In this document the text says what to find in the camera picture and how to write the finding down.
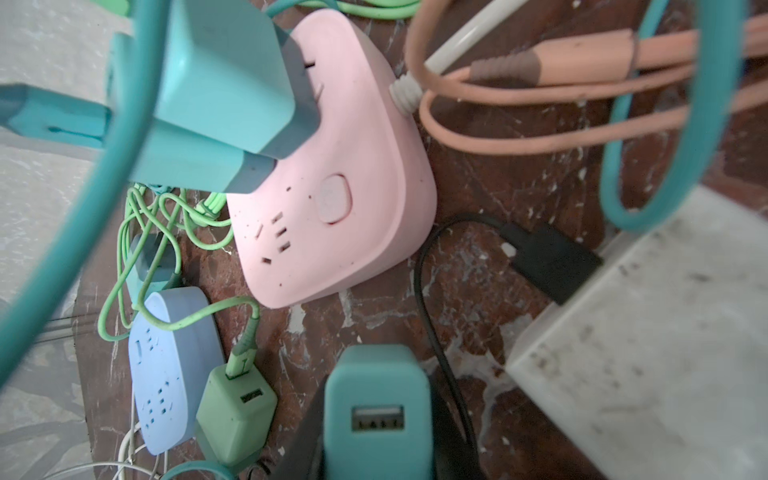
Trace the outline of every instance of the black connector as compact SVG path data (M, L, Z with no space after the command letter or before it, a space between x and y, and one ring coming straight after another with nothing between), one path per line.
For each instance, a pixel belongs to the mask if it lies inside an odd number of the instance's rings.
M603 264L603 259L592 250L549 223L543 223L534 233L507 223L499 235L517 249L512 268L558 305L567 302Z

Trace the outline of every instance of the outlet slot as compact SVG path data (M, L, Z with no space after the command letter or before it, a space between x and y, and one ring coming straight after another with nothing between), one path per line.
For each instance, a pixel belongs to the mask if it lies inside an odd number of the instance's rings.
M245 395L241 395L240 400L243 403L248 403L251 400L255 399L256 397L260 397L262 395L263 395L263 392L261 391L261 389L255 389L252 392L248 392Z
M352 409L353 432L403 430L405 427L406 415L402 405Z

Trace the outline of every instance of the pink power strip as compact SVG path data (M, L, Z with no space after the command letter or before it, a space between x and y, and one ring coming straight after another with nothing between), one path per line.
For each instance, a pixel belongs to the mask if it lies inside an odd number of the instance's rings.
M417 251L437 191L416 124L389 96L395 76L344 15L323 9L291 36L321 115L318 131L251 194L228 194L246 282L280 308L337 293Z

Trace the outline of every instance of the brown marble surface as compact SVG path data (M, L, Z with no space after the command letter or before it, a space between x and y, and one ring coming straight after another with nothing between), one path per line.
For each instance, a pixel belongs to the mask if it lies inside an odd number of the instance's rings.
M439 45L485 3L456 2L439 26ZM456 66L500 55L558 36L636 26L645 0L537 0L481 41ZM661 31L688 28L691 2L672 0ZM753 2L754 12L768 2ZM278 22L294 26L307 12L292 9ZM396 74L404 71L405 22L353 21L384 52ZM748 78L764 76L760 62L748 65ZM685 87L640 95L633 114L663 110L683 102ZM439 101L435 114L446 126L487 137L529 137L602 124L610 104L591 102L534 108L488 108ZM705 184L768 217L768 107L737 115ZM548 221L590 247L615 235L598 203L601 148L531 157L479 157L452 151L422 132L438 187L436 221L462 212L484 211L525 227ZM653 134L624 147L623 196L641 206L664 176L677 141L675 133ZM84 272L75 313L78 363L94 459L116 458L130 412L131 379L124 344L109 344L94 331L95 315L114 282L114 232L102 241ZM222 231L200 234L220 240ZM186 238L184 281L204 290L211 302L250 295L234 244L217 252L198 250ZM548 304L539 292L507 267L497 237L484 227L459 226L443 237L425 268L425 297L439 336L448 349L459 384L472 411L489 478L527 480L603 478L547 417L502 372L515 335ZM279 462L311 400L318 380L340 353L357 343L404 343L428 371L435 360L415 312L410 285L413 258L337 295L295 306L264 310L257 335L259 370L280 398L264 455ZM247 318L245 308L217 315L227 354ZM437 373L437 382L445 387ZM199 458L194 441L173 450L171 464ZM143 457L142 464L150 465ZM111 478L104 470L99 478Z

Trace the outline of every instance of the power strip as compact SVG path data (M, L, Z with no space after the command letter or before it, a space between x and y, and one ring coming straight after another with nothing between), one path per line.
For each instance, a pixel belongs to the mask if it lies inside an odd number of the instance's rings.
M520 336L506 370L613 480L768 478L768 223L698 187Z
M380 51L324 9L291 36L321 113L318 131L252 194L228 194L246 282L270 308L339 292L412 255L437 193L414 120L399 113Z
M186 286L153 293L145 305L172 323L205 308L208 300L203 290ZM159 455L191 439L208 375L224 363L214 318L168 332L138 314L128 337L128 358L149 453Z

